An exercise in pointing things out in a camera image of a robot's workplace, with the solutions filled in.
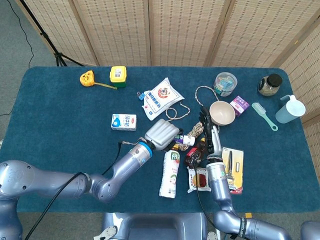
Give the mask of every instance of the black lid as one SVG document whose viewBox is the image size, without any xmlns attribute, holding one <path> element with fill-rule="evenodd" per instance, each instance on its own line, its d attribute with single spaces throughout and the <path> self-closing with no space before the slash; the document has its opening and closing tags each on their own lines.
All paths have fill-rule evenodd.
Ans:
<svg viewBox="0 0 320 240">
<path fill-rule="evenodd" d="M 282 84 L 282 78 L 275 73 L 272 73 L 266 79 L 266 82 L 273 88 L 277 88 Z"/>
</svg>

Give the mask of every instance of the blue tablecloth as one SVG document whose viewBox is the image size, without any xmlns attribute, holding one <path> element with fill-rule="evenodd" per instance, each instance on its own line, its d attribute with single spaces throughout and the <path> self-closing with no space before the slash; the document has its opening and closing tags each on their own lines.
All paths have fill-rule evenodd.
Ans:
<svg viewBox="0 0 320 240">
<path fill-rule="evenodd" d="M 302 212 L 319 209 L 319 184 L 302 124 L 296 119 L 277 123 L 280 97 L 292 94 L 287 74 L 278 68 L 232 67 L 128 67 L 127 86 L 113 90 L 102 86 L 84 87 L 79 77 L 94 70 L 95 81 L 109 83 L 110 67 L 33 67 L 22 80 L 12 117 L 0 150 L 0 162 L 16 159 L 50 171 L 101 173 L 118 151 L 118 141 L 135 142 L 160 118 L 148 120 L 137 92 L 153 89 L 165 77 L 181 93 L 190 115 L 172 123 L 188 133 L 198 122 L 200 106 L 195 90 L 212 87 L 218 73 L 230 72 L 238 85 L 228 97 L 241 96 L 248 103 L 260 102 L 269 118 L 278 125 L 274 132 L 249 107 L 234 123 L 220 128 L 223 147 L 244 150 L 243 193 L 233 196 L 238 212 Z M 283 84 L 278 93 L 264 97 L 257 92 L 259 80 L 276 73 Z M 215 101 L 208 89 L 200 89 L 199 100 L 209 107 Z M 178 115 L 186 110 L 175 104 Z M 111 130 L 114 113 L 137 114 L 137 130 Z M 122 147 L 124 156 L 131 147 Z M 176 183 L 176 198 L 159 197 L 164 152 L 155 152 L 122 186 L 110 204 L 91 196 L 57 199 L 51 211 L 61 212 L 201 212 L 196 192 L 187 193 L 188 171 L 181 161 Z M 200 197 L 208 212 L 218 208 L 210 192 Z M 44 209 L 49 199 L 35 194 L 22 196 L 19 211 Z"/>
</svg>

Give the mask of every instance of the blue ring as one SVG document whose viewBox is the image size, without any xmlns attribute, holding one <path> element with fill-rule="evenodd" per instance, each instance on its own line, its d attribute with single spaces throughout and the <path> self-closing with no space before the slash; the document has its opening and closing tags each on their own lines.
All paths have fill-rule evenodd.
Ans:
<svg viewBox="0 0 320 240">
<path fill-rule="evenodd" d="M 153 155 L 151 148 L 150 148 L 147 144 L 145 144 L 144 142 L 142 142 L 142 141 L 139 142 L 139 144 L 142 145 L 142 146 L 144 146 L 144 147 L 149 151 L 149 153 L 150 153 L 150 158 L 151 158 L 152 155 Z"/>
</svg>

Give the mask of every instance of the green brush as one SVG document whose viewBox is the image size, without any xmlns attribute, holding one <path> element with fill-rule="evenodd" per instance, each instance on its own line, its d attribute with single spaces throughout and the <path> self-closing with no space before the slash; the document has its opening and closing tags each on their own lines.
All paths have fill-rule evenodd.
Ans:
<svg viewBox="0 0 320 240">
<path fill-rule="evenodd" d="M 266 115 L 266 110 L 263 106 L 261 106 L 260 103 L 254 102 L 252 103 L 251 107 L 261 116 L 266 120 L 266 122 L 270 125 L 271 129 L 273 131 L 278 131 L 278 126 L 275 125 Z"/>
</svg>

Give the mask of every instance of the woven panel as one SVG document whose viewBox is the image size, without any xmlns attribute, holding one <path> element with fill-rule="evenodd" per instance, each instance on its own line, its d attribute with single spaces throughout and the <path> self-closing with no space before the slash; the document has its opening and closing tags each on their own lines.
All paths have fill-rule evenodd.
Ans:
<svg viewBox="0 0 320 240">
<path fill-rule="evenodd" d="M 295 96 L 306 107 L 302 120 L 310 115 L 320 115 L 320 25 L 301 43 L 301 45 L 282 64 L 289 75 Z"/>
<path fill-rule="evenodd" d="M 309 145 L 315 173 L 320 183 L 320 122 L 305 127 L 304 133 Z"/>
<path fill-rule="evenodd" d="M 25 2 L 59 52 L 80 63 L 96 65 L 67 0 Z"/>
<path fill-rule="evenodd" d="M 152 65 L 203 66 L 225 0 L 152 1 Z"/>
<path fill-rule="evenodd" d="M 150 65 L 148 6 L 144 0 L 77 0 L 101 65 Z"/>
<path fill-rule="evenodd" d="M 238 0 L 213 66 L 269 67 L 319 7 L 319 0 Z"/>
</svg>

